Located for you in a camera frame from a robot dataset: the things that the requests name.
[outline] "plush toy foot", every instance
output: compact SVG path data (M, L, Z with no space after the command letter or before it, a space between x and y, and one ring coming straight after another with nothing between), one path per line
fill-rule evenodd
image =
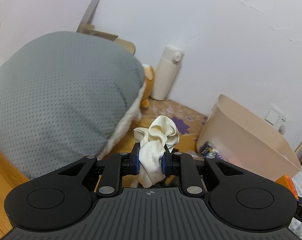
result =
M149 100L148 100L148 99L143 100L143 101L141 102L140 106L143 107L143 108L148 108L148 107L150 106Z

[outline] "crumpled cloth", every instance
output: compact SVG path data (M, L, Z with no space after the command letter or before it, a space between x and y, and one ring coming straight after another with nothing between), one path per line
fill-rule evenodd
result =
M136 142L140 143L139 174L134 178L144 188L151 187L163 180L162 156L167 145L170 152L173 146L179 142L179 131L175 123L164 115L158 116L149 128L138 127L133 130Z

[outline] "gray pet bed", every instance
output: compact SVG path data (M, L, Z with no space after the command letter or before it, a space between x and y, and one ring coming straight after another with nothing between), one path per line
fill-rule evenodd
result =
M113 42L44 35L0 67L0 150L29 178L101 158L139 111L143 84L141 63Z

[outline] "beige container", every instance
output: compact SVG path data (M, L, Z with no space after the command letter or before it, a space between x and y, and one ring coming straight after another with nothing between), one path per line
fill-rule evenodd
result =
M231 163L270 180L293 177L301 164L289 143L264 120L225 95L220 95L204 125L197 150L213 143Z

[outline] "orange plush toy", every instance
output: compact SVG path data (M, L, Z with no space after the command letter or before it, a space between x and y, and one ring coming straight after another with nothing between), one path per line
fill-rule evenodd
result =
M143 108L147 108L150 105L148 97L151 95L153 89L155 74L154 74L153 67L151 65L143 65L143 66L144 66L144 74L146 76L145 79L146 88L144 89L140 106Z

